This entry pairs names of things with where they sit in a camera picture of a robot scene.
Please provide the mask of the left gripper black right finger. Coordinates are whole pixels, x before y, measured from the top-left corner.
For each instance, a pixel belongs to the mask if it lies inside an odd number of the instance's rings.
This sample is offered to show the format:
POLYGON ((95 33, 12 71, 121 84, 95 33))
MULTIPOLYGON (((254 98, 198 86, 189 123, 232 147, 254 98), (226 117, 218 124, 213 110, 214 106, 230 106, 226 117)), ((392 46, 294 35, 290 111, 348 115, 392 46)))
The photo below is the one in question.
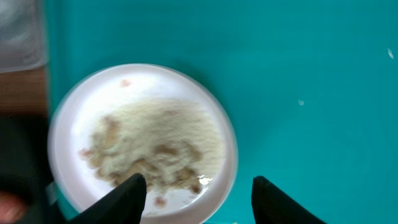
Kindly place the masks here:
POLYGON ((253 178, 251 205, 256 224, 325 224, 261 175, 253 178))

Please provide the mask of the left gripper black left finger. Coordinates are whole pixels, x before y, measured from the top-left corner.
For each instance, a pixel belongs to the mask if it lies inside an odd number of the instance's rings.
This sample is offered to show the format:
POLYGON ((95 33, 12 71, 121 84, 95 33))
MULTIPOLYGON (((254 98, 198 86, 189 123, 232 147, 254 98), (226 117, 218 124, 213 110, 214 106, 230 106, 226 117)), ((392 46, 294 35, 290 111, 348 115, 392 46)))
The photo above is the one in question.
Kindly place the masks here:
POLYGON ((140 224, 147 185, 140 173, 132 175, 69 224, 140 224))

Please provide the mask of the white plate with peanuts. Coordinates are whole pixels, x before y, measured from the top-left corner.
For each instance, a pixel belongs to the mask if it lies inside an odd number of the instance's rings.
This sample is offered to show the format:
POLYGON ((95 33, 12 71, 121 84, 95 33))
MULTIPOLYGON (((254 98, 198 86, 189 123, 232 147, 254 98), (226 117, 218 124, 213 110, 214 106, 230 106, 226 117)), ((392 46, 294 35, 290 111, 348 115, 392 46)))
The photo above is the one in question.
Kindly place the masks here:
POLYGON ((238 168, 234 130, 214 96, 150 64, 107 68, 77 84, 53 115, 49 160, 68 217, 143 174, 142 223, 206 222, 238 168))

